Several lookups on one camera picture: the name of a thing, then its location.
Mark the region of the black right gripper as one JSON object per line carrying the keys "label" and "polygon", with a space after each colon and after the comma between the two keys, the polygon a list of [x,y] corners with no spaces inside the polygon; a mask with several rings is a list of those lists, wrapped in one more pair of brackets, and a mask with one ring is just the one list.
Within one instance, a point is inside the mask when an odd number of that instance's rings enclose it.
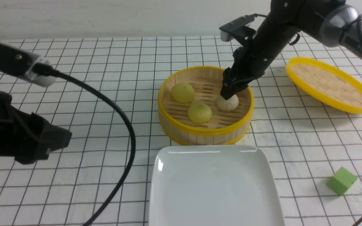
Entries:
{"label": "black right gripper", "polygon": [[247,89],[247,84],[263,76],[270,63],[280,54],[298,29],[289,24],[277,24],[264,19],[252,39],[233,54],[234,63],[223,73],[220,96],[228,100]]}

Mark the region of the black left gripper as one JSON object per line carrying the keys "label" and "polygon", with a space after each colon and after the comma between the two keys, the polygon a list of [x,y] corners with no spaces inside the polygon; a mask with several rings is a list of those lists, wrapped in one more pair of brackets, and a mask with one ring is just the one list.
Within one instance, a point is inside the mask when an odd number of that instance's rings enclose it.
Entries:
{"label": "black left gripper", "polygon": [[20,164],[47,160],[49,154],[68,147],[72,133],[45,118],[11,105],[12,96],[0,91],[0,156]]}

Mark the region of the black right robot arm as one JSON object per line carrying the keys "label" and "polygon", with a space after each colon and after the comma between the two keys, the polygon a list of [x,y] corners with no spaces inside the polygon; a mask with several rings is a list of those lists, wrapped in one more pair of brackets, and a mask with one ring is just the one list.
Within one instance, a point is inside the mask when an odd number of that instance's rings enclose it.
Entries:
{"label": "black right robot arm", "polygon": [[299,32],[326,47],[343,46],[362,59],[362,15],[345,0],[273,0],[257,30],[248,27],[259,14],[246,15],[220,27],[221,40],[237,40],[234,63],[223,72],[220,95],[230,99],[265,70]]}

